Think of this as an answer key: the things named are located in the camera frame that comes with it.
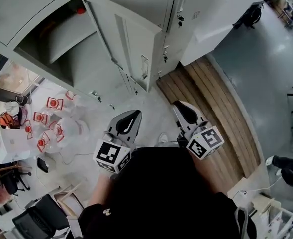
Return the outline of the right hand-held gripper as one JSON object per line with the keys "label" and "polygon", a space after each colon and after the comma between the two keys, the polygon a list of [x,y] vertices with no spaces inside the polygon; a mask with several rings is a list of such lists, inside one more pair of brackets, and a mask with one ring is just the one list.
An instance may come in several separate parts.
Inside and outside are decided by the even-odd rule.
{"label": "right hand-held gripper", "polygon": [[224,144],[218,128],[207,120],[200,109],[179,100],[172,103],[172,108],[176,125],[181,131],[177,138],[180,147],[204,160]]}

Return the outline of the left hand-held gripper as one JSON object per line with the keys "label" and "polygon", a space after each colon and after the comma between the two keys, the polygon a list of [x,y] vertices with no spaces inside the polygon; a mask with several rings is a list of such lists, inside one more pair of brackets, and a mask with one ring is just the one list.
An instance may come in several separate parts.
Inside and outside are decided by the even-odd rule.
{"label": "left hand-held gripper", "polygon": [[131,160],[141,125],[141,111],[127,111],[114,117],[97,141],[93,160],[100,168],[119,173]]}

